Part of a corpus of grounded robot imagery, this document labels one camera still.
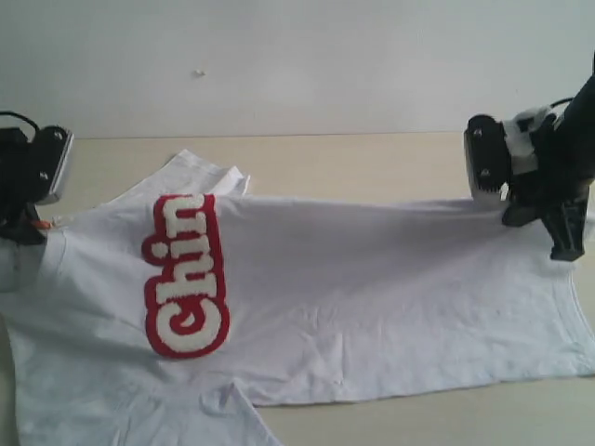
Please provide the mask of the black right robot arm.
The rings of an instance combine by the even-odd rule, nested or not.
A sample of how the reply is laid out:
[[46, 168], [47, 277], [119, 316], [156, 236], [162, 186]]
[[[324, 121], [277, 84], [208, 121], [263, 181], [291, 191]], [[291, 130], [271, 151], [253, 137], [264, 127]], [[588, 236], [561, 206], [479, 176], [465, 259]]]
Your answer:
[[565, 101], [526, 111], [503, 124], [511, 160], [504, 225], [540, 220], [550, 258], [572, 262], [584, 253], [589, 189], [594, 182], [594, 78]]

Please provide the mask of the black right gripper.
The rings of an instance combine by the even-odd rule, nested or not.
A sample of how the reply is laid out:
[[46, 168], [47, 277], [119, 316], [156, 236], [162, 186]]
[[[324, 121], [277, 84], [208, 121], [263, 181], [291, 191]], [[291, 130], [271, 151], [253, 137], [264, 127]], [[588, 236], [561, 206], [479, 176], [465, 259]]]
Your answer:
[[543, 222], [553, 246], [550, 259], [583, 254], [588, 196], [594, 181], [594, 123], [555, 125], [546, 119], [530, 134], [536, 169], [511, 178], [506, 227]]

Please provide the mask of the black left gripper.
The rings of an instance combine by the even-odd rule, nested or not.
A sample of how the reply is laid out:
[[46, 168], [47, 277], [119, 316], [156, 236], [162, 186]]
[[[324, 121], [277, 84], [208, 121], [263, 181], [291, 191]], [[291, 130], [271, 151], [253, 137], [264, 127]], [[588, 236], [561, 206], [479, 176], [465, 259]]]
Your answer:
[[46, 242], [25, 186], [31, 174], [25, 166], [27, 154], [40, 131], [34, 127], [33, 138], [28, 138], [21, 127], [1, 128], [1, 239], [23, 246]]

